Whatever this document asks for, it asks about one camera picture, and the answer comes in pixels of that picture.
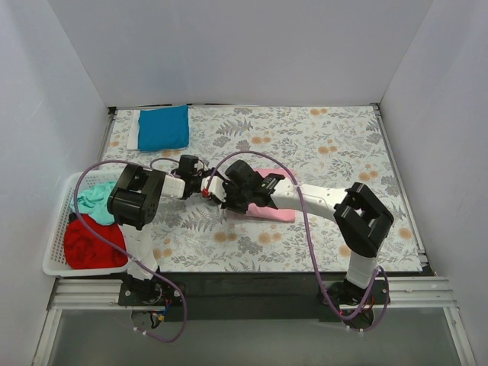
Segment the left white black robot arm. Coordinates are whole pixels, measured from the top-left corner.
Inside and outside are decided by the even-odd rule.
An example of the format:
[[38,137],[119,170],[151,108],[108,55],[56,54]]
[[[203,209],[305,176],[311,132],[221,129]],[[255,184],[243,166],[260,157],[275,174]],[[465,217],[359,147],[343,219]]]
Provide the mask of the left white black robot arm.
[[[193,194],[199,194],[206,188],[206,178],[212,172],[213,169],[207,167],[201,159],[191,155],[183,155],[177,168],[169,173],[128,163],[110,193],[108,212],[114,216],[115,223],[141,231],[154,220],[161,197],[185,200]],[[149,278],[126,274],[123,284],[139,303],[182,305],[184,284],[163,281],[158,278],[158,269],[151,269],[140,259],[134,262]]]

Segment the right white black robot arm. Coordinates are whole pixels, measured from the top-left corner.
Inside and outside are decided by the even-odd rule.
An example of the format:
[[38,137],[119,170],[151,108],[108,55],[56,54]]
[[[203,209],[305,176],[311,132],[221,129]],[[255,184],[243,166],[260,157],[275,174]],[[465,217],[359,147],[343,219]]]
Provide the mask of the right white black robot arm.
[[225,171],[225,207],[244,213],[250,204],[272,210],[298,210],[303,214],[307,241],[311,241],[309,215],[337,225],[351,250],[342,293],[354,303],[373,293],[378,253],[393,225],[390,210],[365,184],[349,188],[299,185],[289,169],[263,176],[247,162],[238,160]]

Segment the pink t shirt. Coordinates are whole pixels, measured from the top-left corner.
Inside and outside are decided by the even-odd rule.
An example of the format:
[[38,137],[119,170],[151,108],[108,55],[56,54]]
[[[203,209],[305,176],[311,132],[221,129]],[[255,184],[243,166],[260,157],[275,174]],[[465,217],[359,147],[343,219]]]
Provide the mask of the pink t shirt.
[[[289,178],[289,174],[283,169],[257,169],[253,170],[243,161],[233,164],[225,172],[227,178],[235,185],[260,185],[269,193],[278,183],[278,176]],[[249,217],[262,218],[278,222],[293,223],[296,219],[294,210],[277,209],[271,202],[267,207],[258,207],[250,204],[247,213],[241,213]]]

